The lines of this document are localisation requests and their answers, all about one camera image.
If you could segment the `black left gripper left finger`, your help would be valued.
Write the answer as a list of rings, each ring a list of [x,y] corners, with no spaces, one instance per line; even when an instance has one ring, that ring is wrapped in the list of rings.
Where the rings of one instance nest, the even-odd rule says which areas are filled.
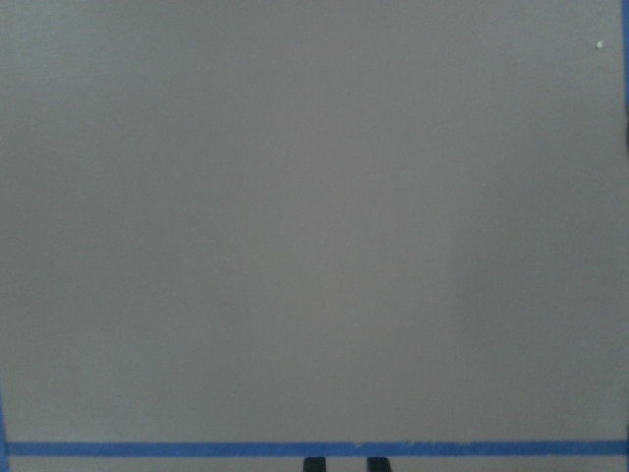
[[[306,457],[302,463],[303,472],[326,472],[326,459],[324,457]]]

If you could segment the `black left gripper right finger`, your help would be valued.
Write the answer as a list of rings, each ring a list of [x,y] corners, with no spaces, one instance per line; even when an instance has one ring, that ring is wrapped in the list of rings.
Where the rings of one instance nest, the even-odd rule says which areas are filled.
[[[391,464],[386,457],[368,457],[366,459],[367,472],[391,472]]]

